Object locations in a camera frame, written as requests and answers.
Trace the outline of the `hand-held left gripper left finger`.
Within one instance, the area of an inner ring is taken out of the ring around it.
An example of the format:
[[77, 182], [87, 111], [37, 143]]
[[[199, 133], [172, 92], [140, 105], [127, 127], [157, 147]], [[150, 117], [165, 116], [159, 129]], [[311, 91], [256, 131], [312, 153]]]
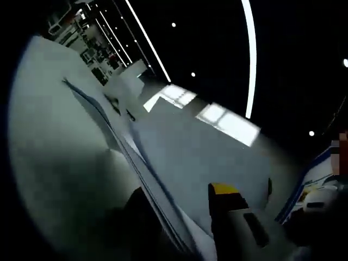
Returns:
[[179, 251], [164, 232], [141, 188], [133, 191], [121, 216], [130, 260], [179, 260]]

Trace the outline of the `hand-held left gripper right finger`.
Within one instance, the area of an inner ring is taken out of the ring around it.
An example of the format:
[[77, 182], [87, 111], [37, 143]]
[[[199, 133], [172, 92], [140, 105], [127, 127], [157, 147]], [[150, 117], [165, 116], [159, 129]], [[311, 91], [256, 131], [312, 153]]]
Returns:
[[287, 260], [296, 249], [283, 227], [250, 208], [236, 188], [210, 183], [208, 199], [218, 260]]

